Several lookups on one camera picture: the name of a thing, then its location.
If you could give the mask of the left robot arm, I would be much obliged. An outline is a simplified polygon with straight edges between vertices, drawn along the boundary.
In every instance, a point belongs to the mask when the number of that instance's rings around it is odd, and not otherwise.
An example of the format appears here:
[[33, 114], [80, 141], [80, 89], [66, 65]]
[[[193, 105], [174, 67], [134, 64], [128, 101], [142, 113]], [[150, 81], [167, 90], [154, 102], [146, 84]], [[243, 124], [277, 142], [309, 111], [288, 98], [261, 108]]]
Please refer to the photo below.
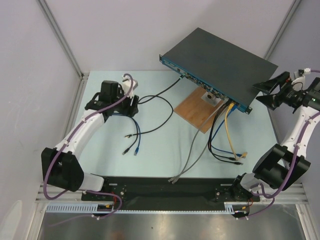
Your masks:
[[110, 187], [102, 176], [86, 173], [79, 158], [96, 131], [114, 113], [133, 117], [138, 113], [139, 97], [134, 94], [138, 82], [128, 73], [122, 82], [104, 80], [100, 91], [85, 105], [83, 115], [73, 129], [55, 147], [46, 147], [41, 153], [43, 186], [58, 187], [64, 191], [92, 191], [99, 200], [110, 195]]

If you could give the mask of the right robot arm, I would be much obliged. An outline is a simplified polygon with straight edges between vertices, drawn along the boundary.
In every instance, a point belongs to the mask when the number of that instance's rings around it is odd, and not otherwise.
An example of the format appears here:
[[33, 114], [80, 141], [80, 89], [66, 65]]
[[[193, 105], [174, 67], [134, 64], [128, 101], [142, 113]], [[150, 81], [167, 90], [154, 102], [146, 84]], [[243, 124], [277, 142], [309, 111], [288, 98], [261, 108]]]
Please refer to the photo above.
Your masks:
[[286, 104], [293, 108], [295, 124], [281, 144], [272, 146], [256, 163], [251, 173], [237, 176], [229, 192], [236, 201], [253, 196], [274, 199], [298, 180], [310, 167], [306, 159], [311, 135], [320, 122], [320, 79], [304, 88], [311, 68], [299, 69], [291, 77], [285, 71], [253, 87], [263, 93], [256, 99], [271, 110]]

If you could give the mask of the wooden base board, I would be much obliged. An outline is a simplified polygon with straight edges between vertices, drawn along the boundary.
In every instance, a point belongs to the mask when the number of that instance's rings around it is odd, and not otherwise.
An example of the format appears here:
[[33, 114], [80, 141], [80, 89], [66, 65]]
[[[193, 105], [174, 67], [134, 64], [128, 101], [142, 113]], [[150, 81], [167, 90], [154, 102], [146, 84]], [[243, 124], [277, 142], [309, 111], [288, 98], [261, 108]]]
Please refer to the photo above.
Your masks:
[[[210, 114], [213, 113], [214, 110], [217, 110], [224, 102], [221, 99], [217, 106], [212, 106], [206, 103], [201, 99], [202, 95], [206, 92], [207, 91], [201, 87], [196, 88], [174, 109], [174, 112], [177, 115], [197, 129], [210, 116]], [[211, 128], [214, 117], [215, 114], [200, 130], [203, 134], [205, 134]]]

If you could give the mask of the blue-faced black network switch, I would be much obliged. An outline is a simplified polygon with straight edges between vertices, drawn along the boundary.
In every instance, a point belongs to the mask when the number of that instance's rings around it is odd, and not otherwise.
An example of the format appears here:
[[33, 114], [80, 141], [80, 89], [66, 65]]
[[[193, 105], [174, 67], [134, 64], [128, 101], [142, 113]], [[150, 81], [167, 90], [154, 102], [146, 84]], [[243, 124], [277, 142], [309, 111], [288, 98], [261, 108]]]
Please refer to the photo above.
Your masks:
[[246, 114], [259, 93], [254, 84], [269, 80], [278, 68], [199, 27], [159, 60], [215, 97], [229, 99]]

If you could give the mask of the metal switch stand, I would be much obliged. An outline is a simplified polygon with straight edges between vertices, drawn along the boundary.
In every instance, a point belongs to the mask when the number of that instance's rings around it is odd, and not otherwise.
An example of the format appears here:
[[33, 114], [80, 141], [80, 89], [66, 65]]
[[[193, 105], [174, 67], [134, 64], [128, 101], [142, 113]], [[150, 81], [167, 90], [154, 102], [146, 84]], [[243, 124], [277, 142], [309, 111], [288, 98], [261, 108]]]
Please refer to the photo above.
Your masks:
[[216, 97], [214, 94], [210, 92], [205, 92], [202, 96], [201, 99], [205, 101], [206, 103], [210, 104], [211, 106], [215, 107], [217, 106], [221, 99]]

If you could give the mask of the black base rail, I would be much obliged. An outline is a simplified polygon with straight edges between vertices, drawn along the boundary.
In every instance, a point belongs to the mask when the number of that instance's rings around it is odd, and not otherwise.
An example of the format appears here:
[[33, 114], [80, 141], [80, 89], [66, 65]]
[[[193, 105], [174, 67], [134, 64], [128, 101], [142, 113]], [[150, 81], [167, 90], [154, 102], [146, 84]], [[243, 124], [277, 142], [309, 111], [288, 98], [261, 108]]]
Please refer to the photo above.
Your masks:
[[123, 211], [218, 211], [225, 202], [248, 202], [253, 195], [236, 178], [180, 178], [170, 183], [163, 177], [104, 178], [102, 194], [86, 193], [83, 201], [116, 201]]

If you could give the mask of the right aluminium frame post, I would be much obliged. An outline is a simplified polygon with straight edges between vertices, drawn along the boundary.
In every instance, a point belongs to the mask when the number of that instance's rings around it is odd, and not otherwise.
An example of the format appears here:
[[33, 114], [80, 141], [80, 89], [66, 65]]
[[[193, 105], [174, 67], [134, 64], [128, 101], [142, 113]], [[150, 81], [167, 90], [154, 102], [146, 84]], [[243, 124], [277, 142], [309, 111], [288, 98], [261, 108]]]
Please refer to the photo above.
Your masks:
[[278, 43], [280, 42], [283, 34], [285, 33], [288, 25], [290, 24], [292, 18], [294, 17], [296, 11], [298, 10], [299, 6], [301, 5], [302, 0], [293, 0], [292, 4], [290, 5], [287, 13], [284, 16], [283, 21], [281, 22], [274, 38], [272, 39], [266, 53], [264, 54], [263, 58], [265, 60], [269, 60], [272, 56], [273, 52], [275, 51]]

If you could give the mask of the aluminium frame post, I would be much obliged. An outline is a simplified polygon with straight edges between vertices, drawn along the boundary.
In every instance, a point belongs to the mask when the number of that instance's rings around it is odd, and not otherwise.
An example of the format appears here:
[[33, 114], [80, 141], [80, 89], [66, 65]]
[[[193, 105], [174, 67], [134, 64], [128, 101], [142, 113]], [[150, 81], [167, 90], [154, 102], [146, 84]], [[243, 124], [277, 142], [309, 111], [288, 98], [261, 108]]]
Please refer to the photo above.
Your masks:
[[263, 58], [265, 60], [269, 60], [272, 56], [273, 52], [275, 51], [278, 43], [280, 42], [283, 34], [285, 33], [288, 25], [290, 24], [292, 18], [294, 17], [296, 11], [298, 10], [299, 6], [301, 5], [302, 0], [293, 0], [292, 4], [290, 5], [287, 13], [284, 16], [283, 21], [281, 22], [274, 38], [272, 39], [266, 53], [264, 54]]
[[88, 72], [83, 72], [80, 68], [80, 65], [78, 61], [76, 60], [76, 57], [66, 40], [58, 21], [56, 20], [49, 4], [46, 0], [36, 0], [40, 10], [42, 11], [42, 14], [46, 21], [48, 22], [48, 25], [50, 26], [54, 36], [56, 37], [61, 49], [63, 50], [67, 60], [71, 64], [73, 70], [75, 71], [76, 75], [79, 77], [79, 79], [82, 81], [83, 79], [87, 80], [89, 77]]

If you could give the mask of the left aluminium frame post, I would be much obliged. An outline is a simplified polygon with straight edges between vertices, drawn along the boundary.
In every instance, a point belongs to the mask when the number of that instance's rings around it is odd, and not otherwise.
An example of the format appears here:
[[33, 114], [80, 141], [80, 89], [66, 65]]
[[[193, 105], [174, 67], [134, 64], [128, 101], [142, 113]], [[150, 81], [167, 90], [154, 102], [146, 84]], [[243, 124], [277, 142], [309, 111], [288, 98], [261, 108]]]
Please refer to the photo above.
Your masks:
[[79, 79], [82, 81], [83, 79], [87, 80], [89, 77], [88, 72], [83, 72], [80, 68], [80, 65], [78, 61], [76, 60], [76, 57], [66, 40], [58, 21], [56, 20], [49, 4], [46, 0], [36, 0], [40, 10], [42, 11], [42, 14], [46, 21], [48, 22], [48, 25], [50, 26], [54, 36], [56, 37], [61, 49], [63, 50], [67, 60], [71, 64], [73, 70], [75, 71], [76, 75], [79, 77]]

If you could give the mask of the aluminium front frame rail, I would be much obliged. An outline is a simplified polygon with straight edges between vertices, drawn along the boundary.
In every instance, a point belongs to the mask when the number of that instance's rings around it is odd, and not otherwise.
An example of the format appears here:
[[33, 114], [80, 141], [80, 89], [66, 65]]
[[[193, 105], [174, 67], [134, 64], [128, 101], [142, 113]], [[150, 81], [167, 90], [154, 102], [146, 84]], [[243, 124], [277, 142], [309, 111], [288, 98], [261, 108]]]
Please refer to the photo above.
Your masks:
[[[229, 187], [231, 184], [222, 184], [222, 188], [226, 189]], [[54, 186], [49, 186], [48, 187], [48, 195], [57, 195], [60, 192], [62, 192], [61, 188], [54, 187]], [[269, 187], [265, 187], [266, 193], [269, 194], [269, 192], [272, 192], [273, 190]], [[62, 196], [59, 196], [57, 199], [53, 201], [57, 201], [59, 203], [84, 203], [85, 201], [81, 200], [82, 198], [82, 192], [81, 191], [76, 191], [76, 192], [71, 192], [68, 191], [64, 193]], [[227, 196], [222, 196], [222, 193], [220, 192], [219, 195], [216, 195], [214, 197], [214, 200], [222, 200], [223, 203], [233, 203], [233, 204], [240, 204], [240, 203], [247, 203], [248, 200], [232, 200], [230, 197]], [[272, 199], [265, 198], [263, 195], [259, 196], [258, 198], [252, 197], [252, 200], [257, 203], [257, 204], [262, 204], [266, 205], [267, 203], [270, 203]], [[38, 193], [35, 197], [36, 202], [47, 202], [51, 201], [45, 198], [44, 192], [43, 192], [43, 185], [40, 185]], [[282, 191], [280, 194], [278, 194], [275, 197], [275, 202], [274, 204], [282, 204], [282, 205], [287, 205], [287, 204], [309, 204], [309, 201], [307, 199], [305, 190], [303, 188], [303, 185], [301, 183], [293, 184], [291, 187], [289, 187], [287, 190]]]

